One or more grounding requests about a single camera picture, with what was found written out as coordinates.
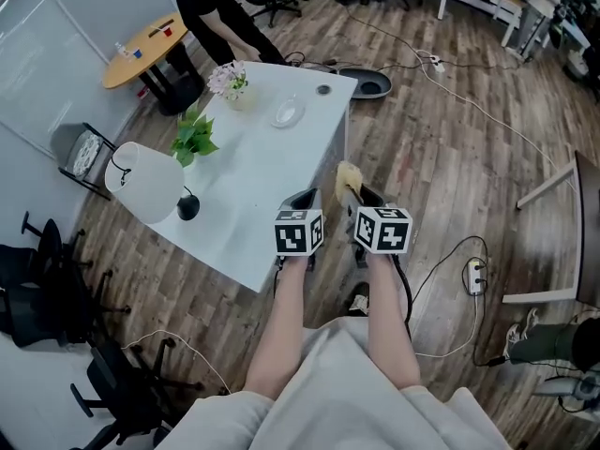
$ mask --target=wooden floor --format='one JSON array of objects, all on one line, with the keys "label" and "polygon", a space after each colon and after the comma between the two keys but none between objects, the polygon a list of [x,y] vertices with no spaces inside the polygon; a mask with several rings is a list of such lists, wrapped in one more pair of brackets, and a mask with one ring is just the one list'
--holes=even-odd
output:
[{"label": "wooden floor", "polygon": [[[450,1],[443,21],[436,19],[439,0],[426,0],[411,12],[388,0],[369,7],[352,6],[357,18],[402,36],[418,49],[459,64],[516,62],[500,46],[504,26],[477,10]],[[304,16],[277,16],[276,27],[258,24],[283,53],[301,51],[307,60],[336,57],[366,67],[415,64],[401,42],[351,20],[334,0],[303,3]],[[207,75],[214,64],[198,49],[192,56]],[[441,82],[471,98],[493,116],[518,129],[546,152],[558,167],[575,149],[596,163],[600,149],[600,112],[593,97],[568,81],[561,56],[547,49],[543,58],[519,70],[453,67],[445,64]],[[403,262],[413,291],[428,270],[460,239],[479,234],[489,248],[487,310],[478,360],[502,352],[506,329],[526,307],[501,305],[504,293],[556,289],[571,284],[575,224],[572,190],[554,194],[520,213],[519,196],[555,170],[527,143],[497,125],[473,106],[428,82],[420,70],[386,70],[392,93],[381,100],[352,104],[351,161],[366,181],[393,196],[414,219],[411,253]],[[204,95],[202,105],[209,97]],[[144,103],[121,141],[135,141],[167,151],[175,135],[175,118],[160,115],[152,100]],[[319,269],[306,293],[306,326],[335,318],[353,285],[364,277],[354,269],[343,243],[339,211],[328,220],[328,239]],[[195,261],[144,227],[118,202],[90,197],[81,226],[88,231],[82,253],[96,261],[90,283],[112,268],[115,276],[107,303],[129,304],[126,317],[110,320],[122,343],[156,329],[184,337],[221,372],[233,389],[244,382],[249,359],[268,316],[272,294],[256,294]],[[415,303],[412,334],[420,353],[446,353],[468,339],[473,300],[460,282],[460,269],[481,245],[468,243],[445,263]],[[565,323],[580,305],[543,307],[543,321]],[[143,345],[151,357],[161,336]],[[473,345],[445,359],[419,357],[424,384],[440,399],[468,387],[511,445],[533,449],[581,449],[597,426],[563,413],[552,398],[532,397],[548,367],[476,368]],[[219,382],[201,358],[179,343],[166,363],[170,378],[202,381],[201,396],[214,395]],[[196,395],[181,396],[188,405]]]}]

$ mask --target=lamp shade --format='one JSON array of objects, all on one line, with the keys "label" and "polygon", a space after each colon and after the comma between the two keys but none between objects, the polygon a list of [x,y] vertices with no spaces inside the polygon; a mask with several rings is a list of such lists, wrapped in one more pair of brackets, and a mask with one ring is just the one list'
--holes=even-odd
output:
[{"label": "lamp shade", "polygon": [[173,211],[181,198],[184,169],[175,158],[127,142],[112,155],[104,183],[141,222],[158,223]]}]

